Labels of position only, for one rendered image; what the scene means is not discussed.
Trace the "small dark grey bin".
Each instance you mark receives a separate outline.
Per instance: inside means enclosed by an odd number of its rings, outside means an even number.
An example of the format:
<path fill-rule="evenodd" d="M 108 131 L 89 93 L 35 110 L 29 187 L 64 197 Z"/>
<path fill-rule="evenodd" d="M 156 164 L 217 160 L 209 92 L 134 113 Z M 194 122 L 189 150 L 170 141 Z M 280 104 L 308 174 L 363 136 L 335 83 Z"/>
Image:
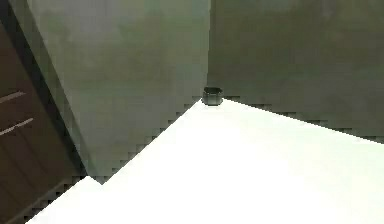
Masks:
<path fill-rule="evenodd" d="M 218 106 L 223 102 L 223 90 L 219 87 L 205 87 L 202 102 L 208 106 Z"/>

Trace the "dark brown chest of drawers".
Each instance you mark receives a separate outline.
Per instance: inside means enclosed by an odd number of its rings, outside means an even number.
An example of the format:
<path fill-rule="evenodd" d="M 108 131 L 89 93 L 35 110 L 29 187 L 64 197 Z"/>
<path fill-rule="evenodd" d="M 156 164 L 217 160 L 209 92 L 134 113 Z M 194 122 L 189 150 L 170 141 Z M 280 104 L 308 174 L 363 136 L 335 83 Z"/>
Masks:
<path fill-rule="evenodd" d="M 16 8 L 0 0 L 0 224 L 24 224 L 86 175 Z"/>

